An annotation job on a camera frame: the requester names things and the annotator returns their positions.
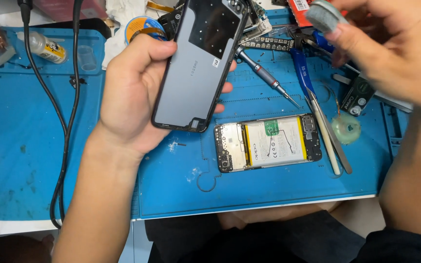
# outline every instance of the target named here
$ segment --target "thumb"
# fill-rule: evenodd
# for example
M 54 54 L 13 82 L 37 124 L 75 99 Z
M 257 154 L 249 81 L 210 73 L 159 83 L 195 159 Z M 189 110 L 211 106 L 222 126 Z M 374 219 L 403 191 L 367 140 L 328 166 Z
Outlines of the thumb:
M 147 34 L 139 34 L 117 57 L 120 65 L 142 73 L 153 61 L 172 56 L 178 46 L 173 41 L 160 41 Z
M 339 23 L 333 32 L 324 33 L 324 37 L 338 49 L 346 52 L 366 75 L 376 75 L 375 71 L 384 73 L 400 59 L 362 30 L 350 24 Z

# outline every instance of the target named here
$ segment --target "fingernail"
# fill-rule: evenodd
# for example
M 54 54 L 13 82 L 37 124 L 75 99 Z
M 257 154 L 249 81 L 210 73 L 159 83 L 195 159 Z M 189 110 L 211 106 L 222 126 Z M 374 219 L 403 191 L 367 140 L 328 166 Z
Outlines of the fingernail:
M 327 39 L 328 41 L 336 41 L 339 36 L 342 34 L 342 31 L 339 28 L 336 28 L 334 31 L 329 32 L 329 33 L 324 33 L 324 38 Z

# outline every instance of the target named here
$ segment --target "hand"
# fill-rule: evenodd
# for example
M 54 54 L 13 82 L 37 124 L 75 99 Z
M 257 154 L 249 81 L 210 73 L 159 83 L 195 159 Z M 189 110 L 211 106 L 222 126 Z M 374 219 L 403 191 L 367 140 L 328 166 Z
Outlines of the hand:
M 152 110 L 159 92 L 167 58 L 177 49 L 173 41 L 159 41 L 139 34 L 109 64 L 105 80 L 100 121 L 96 132 L 108 143 L 126 147 L 137 161 L 153 150 L 169 130 L 155 128 Z M 230 71 L 235 70 L 233 62 Z M 222 92 L 233 89 L 225 83 Z M 215 112 L 224 111 L 217 105 Z
M 346 18 L 352 23 L 339 24 L 325 34 L 337 47 L 333 65 L 350 57 L 375 88 L 421 106 L 421 1 L 333 0 L 332 4 L 349 11 Z

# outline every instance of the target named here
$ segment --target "gray sponge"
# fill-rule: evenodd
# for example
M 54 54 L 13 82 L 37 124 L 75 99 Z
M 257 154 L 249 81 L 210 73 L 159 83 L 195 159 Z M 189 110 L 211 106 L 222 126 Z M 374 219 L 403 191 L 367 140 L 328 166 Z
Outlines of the gray sponge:
M 311 3 L 305 17 L 317 30 L 323 33 L 334 31 L 338 23 L 348 24 L 339 10 L 324 0 L 315 0 Z

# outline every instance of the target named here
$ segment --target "power cord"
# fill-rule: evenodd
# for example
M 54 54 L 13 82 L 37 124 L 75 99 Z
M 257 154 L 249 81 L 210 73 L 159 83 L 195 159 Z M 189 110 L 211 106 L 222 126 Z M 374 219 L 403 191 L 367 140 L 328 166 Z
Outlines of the power cord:
M 30 65 L 37 76 L 38 81 L 42 85 L 43 89 L 45 90 L 46 94 L 50 98 L 51 103 L 53 104 L 56 114 L 58 115 L 59 121 L 61 122 L 61 126 L 63 128 L 65 143 L 64 143 L 64 152 L 63 152 L 63 161 L 61 163 L 61 171 L 59 173 L 58 181 L 56 182 L 55 191 L 53 193 L 53 197 L 51 198 L 50 203 L 50 220 L 51 223 L 58 229 L 61 229 L 61 225 L 58 224 L 55 218 L 55 206 L 56 206 L 56 199 L 59 200 L 59 213 L 61 216 L 61 222 L 64 221 L 65 218 L 65 210 L 64 210 L 64 179 L 66 176 L 66 169 L 67 169 L 67 157 L 69 151 L 69 140 L 71 137 L 71 130 L 73 128 L 74 118 L 76 116 L 77 107 L 79 105 L 79 95 L 80 95 L 80 83 L 79 83 L 79 68 L 77 65 L 77 45 L 78 45 L 78 38 L 79 38 L 79 20 L 80 20 L 80 7 L 82 5 L 83 0 L 75 0 L 74 7 L 73 7 L 73 32 L 74 32 L 74 43 L 73 43 L 73 66 L 74 66 L 74 78 L 75 83 L 74 87 L 76 90 L 76 95 L 74 98 L 74 105 L 71 111 L 71 116 L 69 118 L 68 125 L 66 127 L 66 122 L 64 121 L 63 116 L 61 115 L 61 111 L 59 110 L 59 106 L 56 103 L 53 95 L 51 94 L 50 90 L 46 86 L 42 76 L 38 72 L 38 68 L 35 65 L 35 62 L 32 57 L 32 52 L 30 50 L 30 41 L 29 41 L 29 22 L 30 22 L 30 11 L 32 9 L 32 0 L 17 0 L 17 4 L 20 7 L 20 12 L 22 15 L 22 22 L 24 24 L 24 42 L 25 42 L 25 51 L 27 53 L 27 57 L 29 58 Z

